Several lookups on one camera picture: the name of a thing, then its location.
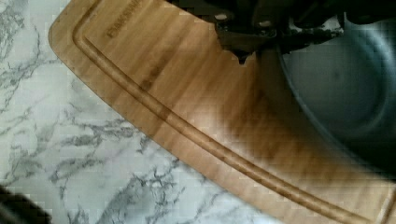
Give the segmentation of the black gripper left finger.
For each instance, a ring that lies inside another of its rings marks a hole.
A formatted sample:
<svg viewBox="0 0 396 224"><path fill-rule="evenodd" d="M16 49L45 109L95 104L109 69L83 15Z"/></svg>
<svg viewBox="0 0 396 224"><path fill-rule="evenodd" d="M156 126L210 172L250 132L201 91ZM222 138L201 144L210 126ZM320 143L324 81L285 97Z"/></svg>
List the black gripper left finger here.
<svg viewBox="0 0 396 224"><path fill-rule="evenodd" d="M240 64L276 37L276 28L254 20L261 0L167 0L193 16L214 24L221 47Z"/></svg>

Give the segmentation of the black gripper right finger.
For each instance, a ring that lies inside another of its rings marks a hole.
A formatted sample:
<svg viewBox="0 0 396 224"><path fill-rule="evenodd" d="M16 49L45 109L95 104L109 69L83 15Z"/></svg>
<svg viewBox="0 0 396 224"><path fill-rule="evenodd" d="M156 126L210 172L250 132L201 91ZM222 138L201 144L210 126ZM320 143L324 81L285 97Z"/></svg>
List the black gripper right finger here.
<svg viewBox="0 0 396 224"><path fill-rule="evenodd" d="M395 17L395 0L297 0L282 23L278 45L290 53L345 32L346 21L371 24Z"/></svg>

